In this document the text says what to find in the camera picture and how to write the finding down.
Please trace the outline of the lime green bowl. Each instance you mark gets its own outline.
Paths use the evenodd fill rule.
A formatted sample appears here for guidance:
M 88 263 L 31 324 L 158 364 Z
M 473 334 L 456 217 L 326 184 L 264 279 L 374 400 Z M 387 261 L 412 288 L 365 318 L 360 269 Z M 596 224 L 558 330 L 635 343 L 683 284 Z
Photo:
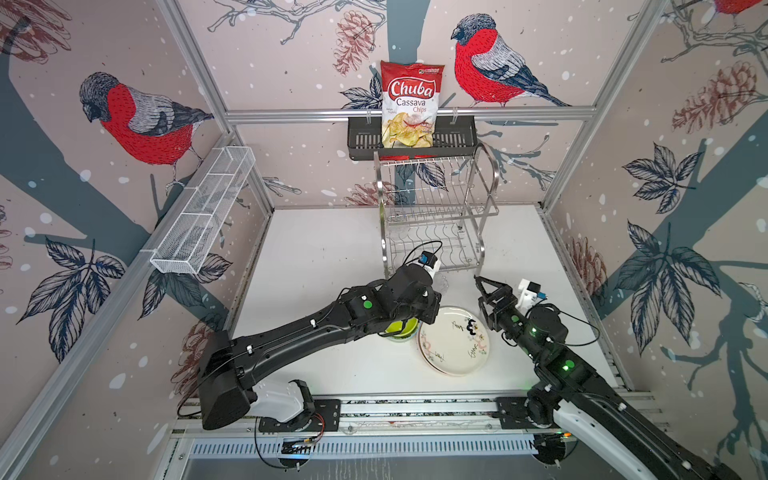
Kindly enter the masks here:
M 385 330 L 386 336 L 407 336 L 416 333 L 420 321 L 417 318 L 411 318 L 407 321 L 396 321 L 391 323 Z

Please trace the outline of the white painted ceramic plate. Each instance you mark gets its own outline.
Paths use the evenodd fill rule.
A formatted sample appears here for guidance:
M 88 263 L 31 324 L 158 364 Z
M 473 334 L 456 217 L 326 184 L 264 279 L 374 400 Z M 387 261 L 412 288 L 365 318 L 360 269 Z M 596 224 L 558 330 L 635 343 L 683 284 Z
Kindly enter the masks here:
M 466 309 L 442 306 L 432 324 L 418 330 L 422 357 L 436 371 L 454 377 L 473 374 L 490 356 L 485 325 Z

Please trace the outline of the leaf pattern bowl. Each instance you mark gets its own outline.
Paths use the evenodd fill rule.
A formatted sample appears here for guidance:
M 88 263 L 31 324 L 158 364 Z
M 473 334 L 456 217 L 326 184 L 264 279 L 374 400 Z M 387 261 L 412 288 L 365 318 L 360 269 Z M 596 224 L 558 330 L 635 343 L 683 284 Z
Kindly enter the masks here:
M 403 335 L 403 336 L 389 336 L 389 337 L 383 337 L 382 336 L 382 338 L 384 338 L 385 340 L 391 341 L 391 342 L 404 343 L 404 342 L 408 342 L 410 340 L 415 339 L 416 336 L 417 336 L 417 334 L 414 332 L 411 335 L 407 335 L 407 336 L 405 336 L 405 335 Z

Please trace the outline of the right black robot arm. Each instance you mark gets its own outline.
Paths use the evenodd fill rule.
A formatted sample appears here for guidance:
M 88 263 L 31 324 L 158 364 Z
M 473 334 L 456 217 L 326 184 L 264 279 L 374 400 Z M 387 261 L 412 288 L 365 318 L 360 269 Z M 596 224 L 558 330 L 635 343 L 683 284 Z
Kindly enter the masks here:
M 673 440 L 624 400 L 568 342 L 562 310 L 535 294 L 477 276 L 486 325 L 520 348 L 538 381 L 528 391 L 528 419 L 573 434 L 627 479 L 735 479 Z

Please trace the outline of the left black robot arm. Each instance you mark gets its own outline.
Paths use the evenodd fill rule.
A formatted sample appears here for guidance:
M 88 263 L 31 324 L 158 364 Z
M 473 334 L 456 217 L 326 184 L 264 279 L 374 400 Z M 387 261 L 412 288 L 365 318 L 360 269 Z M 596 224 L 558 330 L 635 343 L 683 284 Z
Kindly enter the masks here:
M 433 276 L 418 264 L 400 267 L 388 279 L 346 288 L 321 310 L 281 327 L 235 339 L 212 335 L 198 364 L 202 427 L 217 430 L 243 418 L 252 406 L 280 423 L 314 412 L 306 384 L 264 379 L 323 349 L 384 335 L 394 322 L 416 318 L 432 324 L 442 295 Z

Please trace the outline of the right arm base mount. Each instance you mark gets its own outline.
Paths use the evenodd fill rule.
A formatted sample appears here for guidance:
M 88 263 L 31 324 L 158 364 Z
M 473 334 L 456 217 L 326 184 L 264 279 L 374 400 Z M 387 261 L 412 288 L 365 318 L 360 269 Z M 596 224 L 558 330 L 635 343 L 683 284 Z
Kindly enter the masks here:
M 492 415 L 502 430 L 555 430 L 565 432 L 554 420 L 557 407 L 539 398 L 497 397 Z

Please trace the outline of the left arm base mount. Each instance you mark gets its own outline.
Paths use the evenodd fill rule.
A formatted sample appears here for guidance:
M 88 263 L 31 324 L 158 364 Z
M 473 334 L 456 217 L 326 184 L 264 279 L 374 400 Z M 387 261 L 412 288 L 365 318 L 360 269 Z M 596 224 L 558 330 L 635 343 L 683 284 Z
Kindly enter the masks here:
M 341 401 L 339 399 L 320 399 L 314 401 L 312 413 L 303 412 L 287 422 L 260 418 L 257 430 L 263 434 L 337 432 L 340 417 Z

